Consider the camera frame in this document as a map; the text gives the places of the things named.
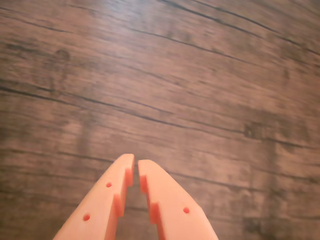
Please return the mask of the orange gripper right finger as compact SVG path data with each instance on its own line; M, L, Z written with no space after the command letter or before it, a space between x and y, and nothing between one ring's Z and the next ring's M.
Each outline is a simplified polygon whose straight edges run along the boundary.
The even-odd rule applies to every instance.
M146 194L150 222L160 240L216 240L203 209L161 166L138 161L141 192Z

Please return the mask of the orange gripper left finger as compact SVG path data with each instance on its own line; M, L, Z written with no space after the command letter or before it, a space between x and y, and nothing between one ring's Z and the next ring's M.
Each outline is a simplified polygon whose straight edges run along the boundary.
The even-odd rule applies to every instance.
M133 185L135 157L121 155L102 174L63 224L55 240L114 240L125 212L127 188Z

